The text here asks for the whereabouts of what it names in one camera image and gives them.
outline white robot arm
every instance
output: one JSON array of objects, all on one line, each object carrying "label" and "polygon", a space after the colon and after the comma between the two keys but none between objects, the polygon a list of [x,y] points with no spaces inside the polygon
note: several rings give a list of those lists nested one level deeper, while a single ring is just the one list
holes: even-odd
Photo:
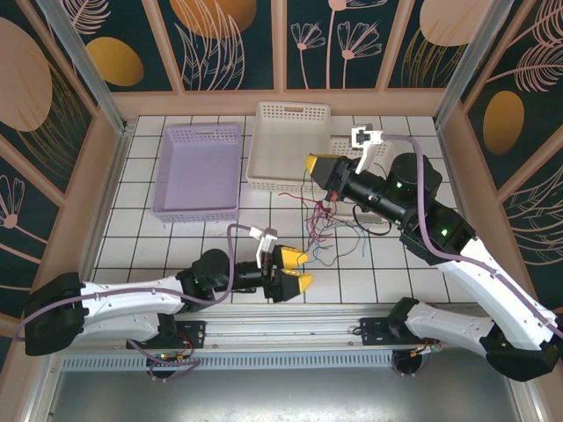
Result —
[{"label": "white robot arm", "polygon": [[312,180],[327,190],[328,200],[351,200],[362,211],[397,225],[399,240],[410,252],[459,280],[489,314],[459,315],[403,298],[387,317],[392,334],[461,346],[486,357],[496,370],[517,381],[551,372],[563,356],[563,333],[556,315],[527,295],[496,263],[456,211],[435,200],[442,176],[417,142],[401,137],[413,143],[417,154],[397,156],[384,179],[364,169],[369,167],[365,157],[385,137],[370,127],[355,129],[352,135],[352,143],[363,148],[364,159],[309,155]]}]

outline leaf pattern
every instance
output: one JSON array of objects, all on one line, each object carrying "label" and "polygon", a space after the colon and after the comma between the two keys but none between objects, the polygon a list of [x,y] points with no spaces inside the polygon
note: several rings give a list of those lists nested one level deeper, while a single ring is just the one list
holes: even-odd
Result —
[{"label": "leaf pattern", "polygon": [[185,0],[178,3],[189,27],[194,29],[185,31],[175,24],[184,46],[181,75],[188,90],[237,90],[245,75],[245,51],[237,23],[231,16],[225,16],[218,3],[214,18],[202,0],[194,0],[200,19]]},{"label": "leaf pattern", "polygon": [[108,0],[61,0],[72,26],[84,35],[93,35],[101,28],[110,11]]},{"label": "leaf pattern", "polygon": [[534,38],[545,47],[563,39],[563,0],[542,0],[532,27]]},{"label": "leaf pattern", "polygon": [[548,92],[563,76],[563,44],[545,46],[537,44],[521,57],[515,73],[516,86],[520,91]]},{"label": "leaf pattern", "polygon": [[563,166],[543,183],[513,193],[505,210],[526,264],[563,261]]}]

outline cable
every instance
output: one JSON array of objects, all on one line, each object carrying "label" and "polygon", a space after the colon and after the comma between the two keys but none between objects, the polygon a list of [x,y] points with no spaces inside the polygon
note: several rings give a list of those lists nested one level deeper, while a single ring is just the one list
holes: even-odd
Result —
[{"label": "cable", "polygon": [[430,252],[436,255],[438,258],[444,258],[448,261],[462,261],[467,262],[469,264],[473,264],[483,270],[487,271],[491,274],[492,277],[496,278],[500,281],[511,293],[513,293],[520,302],[532,313],[532,315],[537,318],[544,326],[548,328],[553,334],[558,336],[559,338],[563,339],[563,332],[557,327],[554,327],[553,321],[549,321],[545,318],[542,313],[536,309],[534,305],[530,303],[526,299],[526,297],[516,288],[508,279],[501,273],[498,273],[497,270],[488,266],[487,264],[478,261],[474,258],[464,257],[463,255],[456,255],[451,253],[445,253],[442,251],[438,251],[432,241],[430,240],[430,236],[428,235],[428,227],[426,222],[426,213],[425,213],[425,204],[424,204],[424,154],[422,153],[422,148],[418,141],[416,141],[411,136],[406,135],[383,135],[382,138],[384,140],[399,140],[399,141],[407,141],[410,142],[414,146],[414,152],[416,152],[416,168],[417,168],[417,208],[419,213],[419,225],[420,225],[420,233],[422,234],[422,241],[428,248]]},{"label": "cable", "polygon": [[356,213],[355,213],[355,208],[356,208],[356,207],[357,207],[357,204],[352,207],[352,215],[354,216],[354,221],[355,221],[355,223],[358,225],[358,227],[359,227],[360,229],[362,229],[363,231],[365,231],[365,232],[367,232],[367,233],[369,233],[369,234],[371,234],[371,235],[373,235],[373,236],[387,236],[389,233],[391,233],[391,230],[393,229],[393,225],[391,224],[391,222],[388,222],[388,223],[389,223],[389,229],[388,229],[387,231],[385,231],[384,233],[375,233],[375,232],[370,231],[370,230],[366,229],[365,227],[363,227],[363,226],[360,224],[360,222],[358,221],[358,216],[357,216]]},{"label": "cable", "polygon": [[[187,361],[183,361],[183,362],[167,362],[166,360],[159,359],[156,356],[153,356],[152,354],[144,351],[137,344],[136,341],[127,340],[127,342],[131,345],[131,347],[133,347],[137,352],[142,354],[145,358],[152,360],[153,363],[152,363],[152,365],[150,365],[150,368],[149,368],[149,375],[150,375],[152,381],[167,382],[167,381],[177,380],[178,378],[180,378],[182,376],[188,375],[190,372],[192,372],[196,367],[198,367],[201,364],[200,360],[187,360]],[[167,378],[158,378],[152,372],[152,369],[158,363],[160,363],[161,365],[164,365],[166,367],[188,367],[188,368],[183,370],[183,371],[177,371],[175,374],[170,375]]]},{"label": "cable", "polygon": [[62,299],[60,301],[57,302],[53,302],[50,303],[49,305],[36,310],[35,312],[33,312],[31,315],[27,316],[26,318],[24,318],[23,321],[21,321],[18,326],[16,327],[13,339],[15,341],[26,341],[25,338],[19,336],[19,332],[26,326],[26,324],[28,324],[29,322],[31,322],[32,320],[34,320],[37,317],[40,317],[41,315],[49,312],[52,309],[56,309],[59,308],[61,306],[64,305],[68,305],[71,303],[75,303],[75,302],[81,302],[81,301],[86,301],[86,300],[99,300],[99,298],[101,297],[109,297],[109,296],[114,296],[114,295],[126,295],[126,294],[130,294],[130,293],[150,293],[152,295],[154,295],[155,293],[166,293],[168,295],[175,295],[178,296],[186,301],[189,302],[193,302],[193,303],[199,303],[201,305],[215,305],[218,304],[222,301],[224,301],[229,295],[230,295],[230,291],[232,290],[232,285],[234,282],[234,274],[235,274],[235,252],[234,252],[234,247],[232,245],[232,234],[231,231],[233,228],[239,228],[239,229],[244,229],[247,231],[250,231],[250,227],[248,226],[244,226],[242,224],[237,224],[237,223],[232,223],[229,225],[229,227],[227,228],[227,247],[228,247],[228,256],[229,256],[229,283],[227,284],[227,289],[224,291],[223,295],[221,297],[219,297],[218,299],[215,299],[213,301],[206,301],[203,299],[200,299],[198,297],[193,297],[190,295],[186,295],[184,293],[180,293],[176,290],[172,290],[169,288],[163,288],[163,287],[130,287],[130,288],[123,288],[120,290],[114,290],[114,291],[110,291],[110,292],[101,292],[101,293],[92,293],[89,295],[80,295],[80,296],[76,296],[76,297],[70,297],[67,299]]}]

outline dark green wallpaper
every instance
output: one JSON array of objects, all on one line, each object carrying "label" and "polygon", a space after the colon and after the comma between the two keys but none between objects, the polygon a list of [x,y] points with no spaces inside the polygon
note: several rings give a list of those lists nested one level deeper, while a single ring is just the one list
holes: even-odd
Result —
[{"label": "dark green wallpaper", "polygon": [[501,187],[563,125],[563,4],[534,4],[468,112]]},{"label": "dark green wallpaper", "polygon": [[505,202],[510,227],[537,298],[563,306],[563,149]]},{"label": "dark green wallpaper", "polygon": [[[479,20],[471,13],[479,3],[483,2],[416,0],[391,73],[389,88],[445,88],[469,42],[468,39],[465,39],[465,43],[461,45],[455,42],[459,39],[457,31],[460,30],[450,26],[453,12],[445,6],[449,4],[454,9],[467,10],[466,17],[459,19],[458,25],[464,27],[464,33],[469,33],[468,29],[475,28],[479,24]],[[420,23],[423,5],[433,16],[431,20],[426,21],[425,31],[422,30]],[[440,44],[427,40],[424,33],[433,34],[431,40],[437,39]]]},{"label": "dark green wallpaper", "polygon": [[397,5],[366,0],[336,10],[329,2],[288,0],[288,89],[324,89],[327,79],[329,88],[375,88]]},{"label": "dark green wallpaper", "polygon": [[62,6],[110,91],[172,90],[141,0],[64,0]]},{"label": "dark green wallpaper", "polygon": [[270,0],[158,4],[185,90],[274,88]]},{"label": "dark green wallpaper", "polygon": [[0,3],[0,36],[11,40],[0,43],[0,135],[65,192],[90,112],[14,2]]},{"label": "dark green wallpaper", "polygon": [[51,27],[49,26],[49,24],[47,23],[47,20],[45,19],[45,15],[43,15],[43,12],[41,11],[41,8],[39,7],[39,5],[37,5],[37,2],[35,0],[31,0],[31,5],[33,6],[33,8],[35,9],[35,11],[37,11],[37,14],[39,15],[39,17],[41,18],[41,20],[43,21],[43,24],[45,25],[45,27],[49,30],[49,32],[51,33],[51,38],[55,41],[56,45],[59,47],[59,49],[61,50],[62,54],[64,55],[64,57],[67,59],[67,62],[69,63],[70,66],[72,66],[75,75],[78,76],[78,78],[80,79],[80,82],[82,83],[82,86],[86,89],[86,92],[88,92],[88,95],[90,96],[91,100],[93,101],[93,103],[97,106],[98,105],[98,100],[95,99],[95,97],[93,96],[93,94],[90,91],[90,88],[88,88],[88,85],[86,84],[86,82],[84,81],[84,79],[82,78],[82,75],[80,75],[80,72],[78,72],[78,70],[76,69],[76,67],[74,66],[72,59],[70,58],[70,56],[68,55],[66,49],[62,46],[61,41],[59,40],[59,37],[57,37],[55,35],[55,33],[53,32],[53,29],[51,29]]},{"label": "dark green wallpaper", "polygon": [[0,157],[0,313],[19,318],[59,208]]},{"label": "dark green wallpaper", "polygon": [[467,96],[472,91],[473,86],[475,86],[477,79],[479,79],[479,77],[481,75],[481,70],[485,67],[485,63],[487,63],[489,61],[489,59],[491,58],[491,55],[493,55],[494,50],[497,48],[497,46],[499,45],[499,42],[502,40],[504,33],[507,31],[508,27],[510,26],[512,19],[514,19],[514,15],[516,15],[516,13],[518,12],[518,9],[520,9],[522,2],[523,2],[523,0],[514,0],[514,2],[512,3],[512,7],[510,8],[510,12],[508,13],[507,18],[502,23],[501,29],[499,30],[499,32],[497,32],[496,36],[494,37],[494,40],[493,40],[493,43],[491,44],[491,47],[489,47],[488,51],[485,54],[485,57],[483,57],[483,60],[481,61],[479,67],[477,68],[477,70],[473,74],[471,80],[469,81],[469,83],[465,87],[464,93],[461,95],[462,101],[465,101],[467,99]]}]

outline white plastic basket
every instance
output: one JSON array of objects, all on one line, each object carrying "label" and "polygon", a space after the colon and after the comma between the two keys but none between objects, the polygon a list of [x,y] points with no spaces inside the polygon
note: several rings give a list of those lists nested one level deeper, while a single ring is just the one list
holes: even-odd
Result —
[{"label": "white plastic basket", "polygon": [[259,102],[246,179],[261,191],[311,189],[309,154],[327,154],[331,108],[323,104]]},{"label": "white plastic basket", "polygon": [[[330,154],[347,156],[348,158],[361,157],[362,150],[353,149],[350,143],[350,138],[346,136],[331,138]],[[395,147],[393,146],[393,142],[384,142],[377,146],[376,156],[368,170],[377,176],[387,178],[394,159]],[[354,216],[352,215],[352,207],[353,205],[346,202],[339,202],[334,215],[341,220],[353,220]],[[357,214],[360,222],[373,222],[378,224],[383,221],[379,215],[375,215],[373,213],[364,214],[358,210]]]}]

